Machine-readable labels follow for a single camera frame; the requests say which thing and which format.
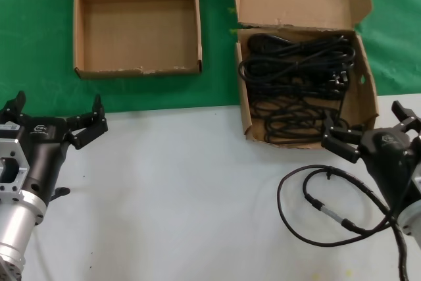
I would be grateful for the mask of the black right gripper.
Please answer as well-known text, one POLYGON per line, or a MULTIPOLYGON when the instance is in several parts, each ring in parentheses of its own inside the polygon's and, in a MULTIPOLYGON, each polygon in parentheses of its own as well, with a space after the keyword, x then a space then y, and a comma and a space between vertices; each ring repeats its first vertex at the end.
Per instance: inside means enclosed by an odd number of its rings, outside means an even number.
POLYGON ((332 113, 324 111, 321 146, 350 163, 361 157, 392 214, 400 215, 420 200, 420 191, 412 180, 420 163, 420 151, 411 145, 406 134, 414 130, 420 135, 420 118, 399 101, 392 103, 391 111, 399 121, 396 126, 364 134, 360 130, 337 127, 332 113))

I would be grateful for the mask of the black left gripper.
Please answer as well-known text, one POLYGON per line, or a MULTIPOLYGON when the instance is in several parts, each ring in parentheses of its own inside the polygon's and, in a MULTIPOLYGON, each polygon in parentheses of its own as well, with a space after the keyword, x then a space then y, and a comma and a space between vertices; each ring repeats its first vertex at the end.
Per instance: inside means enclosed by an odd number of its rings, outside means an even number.
POLYGON ((1 109, 1 201, 21 202, 26 192, 48 204, 70 144, 81 149, 108 131, 105 109, 99 94, 90 113, 66 120, 24 115, 25 103, 19 91, 1 109))

